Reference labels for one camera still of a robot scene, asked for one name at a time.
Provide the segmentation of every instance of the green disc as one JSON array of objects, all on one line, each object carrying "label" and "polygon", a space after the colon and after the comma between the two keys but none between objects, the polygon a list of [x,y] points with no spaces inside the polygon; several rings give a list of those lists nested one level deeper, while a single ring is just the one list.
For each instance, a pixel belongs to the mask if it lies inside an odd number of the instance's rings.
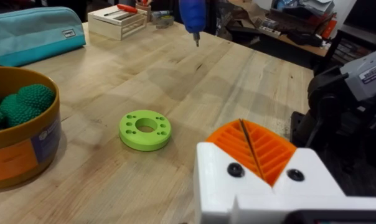
[{"label": "green disc", "polygon": [[[148,126],[154,131],[145,133],[138,128]],[[150,110],[137,110],[126,114],[119,124],[121,140],[139,151],[155,151],[167,144],[171,136],[171,125],[163,115]]]}]

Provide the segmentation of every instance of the bowl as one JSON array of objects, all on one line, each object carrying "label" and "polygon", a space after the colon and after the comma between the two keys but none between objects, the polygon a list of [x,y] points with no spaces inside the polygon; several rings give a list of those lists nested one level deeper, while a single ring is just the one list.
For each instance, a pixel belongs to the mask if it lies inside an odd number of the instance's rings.
[{"label": "bowl", "polygon": [[55,93],[55,100],[40,116],[0,130],[0,189],[40,174],[53,161],[58,149],[61,125],[56,84],[49,77],[32,70],[0,67],[1,98],[31,84],[49,87]]}]

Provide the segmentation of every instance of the orange ribbed insert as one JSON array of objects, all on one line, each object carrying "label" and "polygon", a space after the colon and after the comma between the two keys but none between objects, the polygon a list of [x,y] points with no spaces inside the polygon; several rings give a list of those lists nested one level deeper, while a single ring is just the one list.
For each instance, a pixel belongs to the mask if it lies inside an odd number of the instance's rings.
[{"label": "orange ribbed insert", "polygon": [[206,141],[223,149],[271,186],[296,150],[289,141],[245,120],[222,126]]}]

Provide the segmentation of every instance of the black screw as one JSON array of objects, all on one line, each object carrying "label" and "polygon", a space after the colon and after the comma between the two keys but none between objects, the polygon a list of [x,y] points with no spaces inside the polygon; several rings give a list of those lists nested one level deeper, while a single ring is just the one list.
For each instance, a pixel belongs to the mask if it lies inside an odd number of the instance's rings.
[{"label": "black screw", "polygon": [[233,177],[243,177],[245,175],[243,167],[236,162],[228,165],[227,172]]},{"label": "black screw", "polygon": [[304,181],[304,174],[300,170],[290,169],[287,171],[288,177],[295,181]]}]

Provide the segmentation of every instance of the blue drill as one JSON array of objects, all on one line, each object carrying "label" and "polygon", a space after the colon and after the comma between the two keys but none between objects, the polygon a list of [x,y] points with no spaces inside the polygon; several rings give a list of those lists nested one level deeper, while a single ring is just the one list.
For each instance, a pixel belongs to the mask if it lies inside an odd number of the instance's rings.
[{"label": "blue drill", "polygon": [[180,0],[180,14],[186,30],[194,35],[196,47],[199,47],[199,32],[206,26],[205,0]]}]

